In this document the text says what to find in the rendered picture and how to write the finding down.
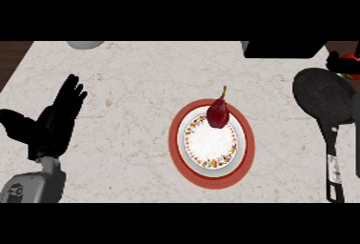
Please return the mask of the bright red vegetable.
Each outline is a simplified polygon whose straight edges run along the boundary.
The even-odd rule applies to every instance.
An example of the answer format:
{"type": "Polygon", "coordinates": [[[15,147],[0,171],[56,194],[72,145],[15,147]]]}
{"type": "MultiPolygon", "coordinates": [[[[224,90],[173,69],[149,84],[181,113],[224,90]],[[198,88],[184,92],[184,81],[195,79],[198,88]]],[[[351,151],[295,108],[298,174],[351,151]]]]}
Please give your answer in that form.
{"type": "MultiPolygon", "coordinates": [[[[344,59],[354,59],[356,61],[360,62],[360,57],[354,56],[354,53],[347,53],[341,58],[344,59]]],[[[360,80],[360,74],[341,74],[342,78],[350,79],[350,80],[360,80]]]]}

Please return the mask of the black frying pan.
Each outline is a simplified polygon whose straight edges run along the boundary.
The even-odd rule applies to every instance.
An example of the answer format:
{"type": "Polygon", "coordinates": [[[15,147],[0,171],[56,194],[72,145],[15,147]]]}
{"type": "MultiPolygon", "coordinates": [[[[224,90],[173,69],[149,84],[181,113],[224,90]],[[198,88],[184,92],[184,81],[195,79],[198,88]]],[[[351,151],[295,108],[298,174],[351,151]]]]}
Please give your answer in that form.
{"type": "Polygon", "coordinates": [[[344,203],[336,138],[339,126],[354,122],[351,98],[356,90],[329,70],[305,68],[295,74],[292,94],[302,111],[316,120],[326,144],[326,199],[344,203]]]}

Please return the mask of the grey bowl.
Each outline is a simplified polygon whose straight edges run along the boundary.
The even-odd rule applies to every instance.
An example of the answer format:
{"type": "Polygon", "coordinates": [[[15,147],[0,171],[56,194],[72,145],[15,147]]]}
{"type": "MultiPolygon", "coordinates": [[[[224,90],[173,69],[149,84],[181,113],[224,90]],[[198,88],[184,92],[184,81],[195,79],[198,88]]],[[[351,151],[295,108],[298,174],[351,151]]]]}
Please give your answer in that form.
{"type": "Polygon", "coordinates": [[[69,46],[75,50],[91,50],[100,46],[103,41],[68,41],[69,46]]]}

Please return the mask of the black appliance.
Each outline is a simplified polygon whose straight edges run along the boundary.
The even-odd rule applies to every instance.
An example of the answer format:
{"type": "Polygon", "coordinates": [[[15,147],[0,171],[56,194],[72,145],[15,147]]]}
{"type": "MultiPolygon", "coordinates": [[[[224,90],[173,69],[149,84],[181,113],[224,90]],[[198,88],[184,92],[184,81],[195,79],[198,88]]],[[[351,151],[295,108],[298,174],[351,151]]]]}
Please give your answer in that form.
{"type": "Polygon", "coordinates": [[[323,40],[242,41],[246,58],[313,58],[326,42],[323,40]]]}

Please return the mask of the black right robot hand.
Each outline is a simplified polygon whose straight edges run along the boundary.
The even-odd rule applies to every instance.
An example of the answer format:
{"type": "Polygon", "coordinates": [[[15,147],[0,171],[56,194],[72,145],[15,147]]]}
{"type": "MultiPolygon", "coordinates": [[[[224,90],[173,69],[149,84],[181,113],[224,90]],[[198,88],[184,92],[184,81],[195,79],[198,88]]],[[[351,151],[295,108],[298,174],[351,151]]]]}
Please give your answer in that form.
{"type": "Polygon", "coordinates": [[[331,72],[360,74],[360,62],[354,59],[344,59],[336,51],[329,52],[326,68],[331,72]]]}

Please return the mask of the red round placemat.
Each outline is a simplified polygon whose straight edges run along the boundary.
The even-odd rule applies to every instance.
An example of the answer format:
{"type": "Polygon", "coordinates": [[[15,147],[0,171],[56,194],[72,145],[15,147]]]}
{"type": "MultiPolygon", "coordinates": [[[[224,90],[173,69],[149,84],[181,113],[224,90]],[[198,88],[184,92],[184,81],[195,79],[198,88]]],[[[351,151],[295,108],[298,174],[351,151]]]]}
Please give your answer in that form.
{"type": "Polygon", "coordinates": [[[241,129],[245,133],[245,155],[239,160],[239,165],[235,167],[235,170],[220,177],[208,177],[202,176],[199,173],[193,171],[193,169],[187,166],[186,160],[180,153],[180,142],[177,141],[177,134],[180,131],[180,123],[186,115],[198,108],[210,106],[214,102],[214,99],[199,99],[189,103],[183,109],[179,111],[173,118],[173,122],[168,129],[168,153],[171,156],[173,164],[177,168],[177,171],[183,174],[184,178],[196,184],[199,187],[211,190],[218,190],[235,185],[241,179],[245,177],[255,158],[255,137],[254,131],[251,128],[251,124],[243,116],[243,114],[238,111],[238,109],[227,104],[227,109],[230,114],[235,117],[235,121],[241,125],[241,129]]]}

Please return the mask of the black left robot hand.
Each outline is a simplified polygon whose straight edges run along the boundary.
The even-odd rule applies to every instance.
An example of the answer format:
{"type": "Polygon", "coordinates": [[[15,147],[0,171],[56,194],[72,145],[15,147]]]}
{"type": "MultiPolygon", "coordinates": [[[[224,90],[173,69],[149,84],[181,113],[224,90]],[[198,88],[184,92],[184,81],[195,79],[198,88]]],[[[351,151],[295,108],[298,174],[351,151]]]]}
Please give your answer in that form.
{"type": "Polygon", "coordinates": [[[28,145],[30,160],[44,156],[58,158],[65,153],[86,96],[87,91],[78,83],[78,77],[71,74],[53,104],[44,108],[37,120],[19,112],[0,110],[0,124],[10,139],[28,145]]]}

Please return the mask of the white floral-rimmed plate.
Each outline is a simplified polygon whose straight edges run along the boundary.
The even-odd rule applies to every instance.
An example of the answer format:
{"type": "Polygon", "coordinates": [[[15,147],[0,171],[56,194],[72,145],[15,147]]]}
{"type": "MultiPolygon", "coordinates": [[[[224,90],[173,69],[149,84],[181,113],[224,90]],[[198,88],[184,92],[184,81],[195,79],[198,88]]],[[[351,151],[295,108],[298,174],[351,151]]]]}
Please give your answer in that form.
{"type": "Polygon", "coordinates": [[[177,147],[190,169],[215,178],[230,174],[242,164],[246,138],[233,115],[221,129],[210,126],[207,110],[208,106],[202,106],[186,113],[177,131],[177,147]]]}

